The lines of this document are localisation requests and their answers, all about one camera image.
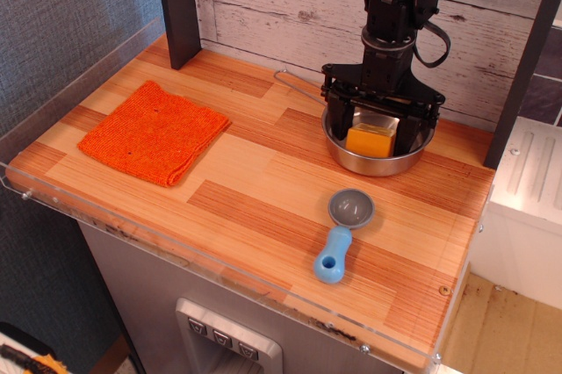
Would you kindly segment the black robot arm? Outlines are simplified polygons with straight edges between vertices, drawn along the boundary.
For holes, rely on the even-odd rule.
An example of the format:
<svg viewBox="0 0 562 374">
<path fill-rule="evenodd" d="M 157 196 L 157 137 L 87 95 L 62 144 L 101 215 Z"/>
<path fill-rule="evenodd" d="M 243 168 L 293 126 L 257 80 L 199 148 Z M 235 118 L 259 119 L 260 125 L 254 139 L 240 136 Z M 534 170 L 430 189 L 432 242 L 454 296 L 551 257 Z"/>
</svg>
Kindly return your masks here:
<svg viewBox="0 0 562 374">
<path fill-rule="evenodd" d="M 448 35 L 430 23 L 438 2 L 364 0 L 362 63 L 329 63 L 322 68 L 327 121 L 338 140 L 347 136 L 356 108 L 398 119 L 393 150 L 397 156 L 410 152 L 421 131 L 436 126 L 444 97 L 414 76 L 412 61 L 420 56 L 416 40 L 421 29 L 450 43 Z"/>
</svg>

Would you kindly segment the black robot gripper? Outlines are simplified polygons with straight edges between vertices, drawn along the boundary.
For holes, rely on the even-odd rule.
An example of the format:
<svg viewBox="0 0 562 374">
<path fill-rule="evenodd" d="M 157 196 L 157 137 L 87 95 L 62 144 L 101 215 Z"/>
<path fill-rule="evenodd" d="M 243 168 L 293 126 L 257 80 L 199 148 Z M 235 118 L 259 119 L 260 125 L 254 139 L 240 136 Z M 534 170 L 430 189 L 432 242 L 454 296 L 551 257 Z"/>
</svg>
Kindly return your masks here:
<svg viewBox="0 0 562 374">
<path fill-rule="evenodd" d="M 354 105 L 395 113 L 400 118 L 395 156 L 410 152 L 422 119 L 436 122 L 444 96 L 415 78 L 411 66 L 414 42 L 397 47 L 378 44 L 364 48 L 358 64 L 328 63 L 322 67 L 322 94 L 328 105 L 328 123 L 335 138 L 345 138 L 352 127 Z"/>
</svg>

